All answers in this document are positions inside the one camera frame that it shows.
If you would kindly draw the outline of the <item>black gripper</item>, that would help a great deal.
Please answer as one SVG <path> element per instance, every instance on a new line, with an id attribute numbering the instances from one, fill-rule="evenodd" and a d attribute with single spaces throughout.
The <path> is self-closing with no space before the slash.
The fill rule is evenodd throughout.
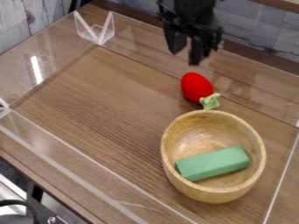
<path id="1" fill-rule="evenodd" d="M 191 38 L 189 64 L 198 66 L 218 50 L 223 28 L 215 15 L 217 0 L 157 0 L 169 50 L 177 54 Z"/>

